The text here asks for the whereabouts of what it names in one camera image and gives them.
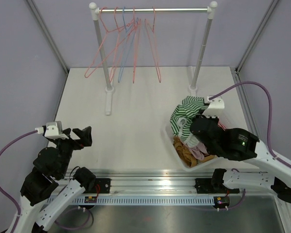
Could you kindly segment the red striped tank top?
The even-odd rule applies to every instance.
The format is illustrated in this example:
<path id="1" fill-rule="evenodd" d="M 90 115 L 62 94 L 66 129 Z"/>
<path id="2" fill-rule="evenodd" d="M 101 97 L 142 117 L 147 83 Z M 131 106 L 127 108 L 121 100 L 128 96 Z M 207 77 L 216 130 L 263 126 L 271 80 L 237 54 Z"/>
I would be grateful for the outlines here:
<path id="1" fill-rule="evenodd" d="M 226 130 L 226 127 L 225 127 L 222 123 L 218 122 L 218 126 L 219 126 L 220 128 L 222 128 L 224 131 Z"/>

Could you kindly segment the mauve pink tank top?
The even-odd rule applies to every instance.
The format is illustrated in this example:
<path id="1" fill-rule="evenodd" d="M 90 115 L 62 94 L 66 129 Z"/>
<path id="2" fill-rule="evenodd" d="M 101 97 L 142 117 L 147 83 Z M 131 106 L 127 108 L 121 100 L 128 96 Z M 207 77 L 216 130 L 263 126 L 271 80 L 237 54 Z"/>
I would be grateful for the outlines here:
<path id="1" fill-rule="evenodd" d="M 198 143 L 198 145 L 190 148 L 188 147 L 189 152 L 196 158 L 197 160 L 203 160 L 206 156 L 209 156 L 207 152 L 207 148 L 203 143 Z"/>

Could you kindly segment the brown tank top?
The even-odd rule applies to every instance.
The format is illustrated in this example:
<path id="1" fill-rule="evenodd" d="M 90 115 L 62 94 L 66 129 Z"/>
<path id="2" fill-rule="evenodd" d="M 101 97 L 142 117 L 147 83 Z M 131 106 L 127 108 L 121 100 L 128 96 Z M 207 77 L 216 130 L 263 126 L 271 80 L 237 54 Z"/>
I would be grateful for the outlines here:
<path id="1" fill-rule="evenodd" d="M 206 156 L 203 160 L 197 160 L 196 158 L 194 158 L 194 156 L 189 152 L 188 150 L 188 145 L 186 145 L 185 143 L 183 143 L 179 137 L 174 136 L 174 148 L 176 149 L 179 157 L 181 158 L 181 160 L 183 160 L 186 165 L 193 167 L 195 166 L 198 162 L 206 162 L 210 159 L 212 159 L 215 155 L 212 155 L 209 153 L 209 156 Z"/>

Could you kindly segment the pink wire hanger green top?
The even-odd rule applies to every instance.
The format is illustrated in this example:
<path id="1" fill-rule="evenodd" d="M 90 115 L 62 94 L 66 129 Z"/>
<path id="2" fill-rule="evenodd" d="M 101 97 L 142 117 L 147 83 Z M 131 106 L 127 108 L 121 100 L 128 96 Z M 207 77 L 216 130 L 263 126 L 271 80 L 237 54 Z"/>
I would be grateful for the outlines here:
<path id="1" fill-rule="evenodd" d="M 152 53 L 154 67 L 155 67 L 155 70 L 157 73 L 158 81 L 159 81 L 159 83 L 161 83 L 162 82 L 162 75 L 161 75 L 161 71 L 160 71 L 157 39 L 156 39 L 156 34 L 155 34 L 156 11 L 155 11 L 154 7 L 152 7 L 152 10 L 153 10 L 153 22 L 152 22 L 152 24 L 150 24 L 147 19 L 145 19 L 144 22 L 145 22 L 146 34 L 148 37 L 148 41 L 149 41 L 149 45 L 150 45 L 150 49 L 151 49 L 151 53 Z"/>

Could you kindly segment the pink wire hanger brown top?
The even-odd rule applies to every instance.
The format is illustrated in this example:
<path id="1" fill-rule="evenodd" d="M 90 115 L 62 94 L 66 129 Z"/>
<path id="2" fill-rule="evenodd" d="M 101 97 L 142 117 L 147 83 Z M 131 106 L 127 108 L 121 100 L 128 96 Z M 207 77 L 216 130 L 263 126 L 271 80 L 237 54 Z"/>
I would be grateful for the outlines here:
<path id="1" fill-rule="evenodd" d="M 130 39 L 130 35 L 131 33 L 134 31 L 134 26 L 135 26 L 135 20 L 133 19 L 131 22 L 126 23 L 125 22 L 125 17 L 124 17 L 124 13 L 125 13 L 125 7 L 123 7 L 122 9 L 122 20 L 123 20 L 123 26 L 119 26 L 117 19 L 116 19 L 116 10 L 117 8 L 114 10 L 114 21 L 115 21 L 115 25 L 116 25 L 116 31 L 117 31 L 117 40 L 116 40 L 116 45 L 114 48 L 114 54 L 113 54 L 113 65 L 111 68 L 111 74 L 110 74 L 110 81 L 113 82 L 114 76 L 115 76 L 115 72 L 118 68 L 119 63 L 122 61 L 122 57 L 124 55 L 124 51 L 126 49 L 126 44 L 127 41 Z M 120 54 L 118 55 L 118 49 L 120 47 L 120 45 L 124 43 L 124 48 L 123 50 L 120 52 Z"/>

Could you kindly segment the blue wire hanger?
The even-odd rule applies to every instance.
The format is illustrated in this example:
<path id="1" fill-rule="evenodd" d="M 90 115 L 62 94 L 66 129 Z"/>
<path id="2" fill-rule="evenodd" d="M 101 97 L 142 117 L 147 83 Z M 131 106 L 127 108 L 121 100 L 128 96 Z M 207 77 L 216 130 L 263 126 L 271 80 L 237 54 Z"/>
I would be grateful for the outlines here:
<path id="1" fill-rule="evenodd" d="M 123 19 L 124 29 L 125 29 L 125 39 L 124 39 L 121 65 L 120 65 L 120 70 L 119 70 L 118 79 L 117 79 L 118 83 L 120 83 L 122 80 L 124 68 L 126 66 L 129 53 L 132 49 L 132 44 L 133 44 L 134 39 L 135 39 L 136 29 L 137 29 L 137 25 L 139 22 L 139 18 L 137 18 L 137 19 L 133 18 L 133 22 L 128 26 L 125 22 L 125 16 L 124 16 L 125 10 L 126 10 L 126 8 L 124 7 L 122 10 L 122 19 Z"/>

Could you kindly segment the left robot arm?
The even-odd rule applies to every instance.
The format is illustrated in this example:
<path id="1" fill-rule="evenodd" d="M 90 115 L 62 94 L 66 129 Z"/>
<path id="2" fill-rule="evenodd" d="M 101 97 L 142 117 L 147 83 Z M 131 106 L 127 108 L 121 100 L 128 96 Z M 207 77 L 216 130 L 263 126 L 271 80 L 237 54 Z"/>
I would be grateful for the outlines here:
<path id="1" fill-rule="evenodd" d="M 87 168 L 78 168 L 72 179 L 58 196 L 46 205 L 67 172 L 72 153 L 92 145 L 92 128 L 62 129 L 61 122 L 49 122 L 35 128 L 54 147 L 43 148 L 33 162 L 32 171 L 26 176 L 20 190 L 20 207 L 7 229 L 8 233 L 46 233 L 67 208 L 82 193 L 95 188 L 96 176 Z"/>

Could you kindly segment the green striped tank top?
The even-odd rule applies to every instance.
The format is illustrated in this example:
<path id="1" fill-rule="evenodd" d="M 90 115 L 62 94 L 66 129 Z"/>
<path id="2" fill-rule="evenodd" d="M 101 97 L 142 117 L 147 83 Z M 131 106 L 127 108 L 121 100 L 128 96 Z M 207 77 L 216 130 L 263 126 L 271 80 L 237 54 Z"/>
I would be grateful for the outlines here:
<path id="1" fill-rule="evenodd" d="M 173 135 L 177 136 L 189 148 L 193 148 L 199 143 L 190 131 L 193 119 L 206 109 L 203 97 L 187 96 L 176 106 L 170 117 Z"/>

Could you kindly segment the pink wire hanger mauve top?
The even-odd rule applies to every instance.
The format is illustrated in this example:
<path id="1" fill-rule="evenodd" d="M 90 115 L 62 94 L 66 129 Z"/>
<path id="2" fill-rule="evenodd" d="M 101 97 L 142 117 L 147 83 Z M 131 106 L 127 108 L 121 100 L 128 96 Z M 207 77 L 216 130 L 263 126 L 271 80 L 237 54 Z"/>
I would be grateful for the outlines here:
<path id="1" fill-rule="evenodd" d="M 132 77 L 132 83 L 135 83 L 136 66 L 137 66 L 138 50 L 139 50 L 140 27 L 141 27 L 141 20 L 140 20 L 140 18 L 138 17 L 138 18 L 136 19 L 136 24 L 135 24 L 134 56 L 133 56 L 133 77 Z"/>

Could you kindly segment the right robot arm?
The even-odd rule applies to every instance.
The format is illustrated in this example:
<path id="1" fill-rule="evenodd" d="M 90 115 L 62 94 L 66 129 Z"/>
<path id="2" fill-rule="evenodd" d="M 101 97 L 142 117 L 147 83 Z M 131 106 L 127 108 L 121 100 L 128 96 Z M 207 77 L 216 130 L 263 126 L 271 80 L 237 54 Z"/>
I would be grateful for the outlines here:
<path id="1" fill-rule="evenodd" d="M 257 166 L 262 172 L 214 170 L 209 184 L 196 182 L 204 193 L 237 193 L 240 189 L 268 192 L 291 204 L 291 161 L 276 156 L 257 136 L 241 128 L 222 129 L 218 120 L 196 117 L 190 132 L 206 146 L 207 152 L 229 161 Z"/>

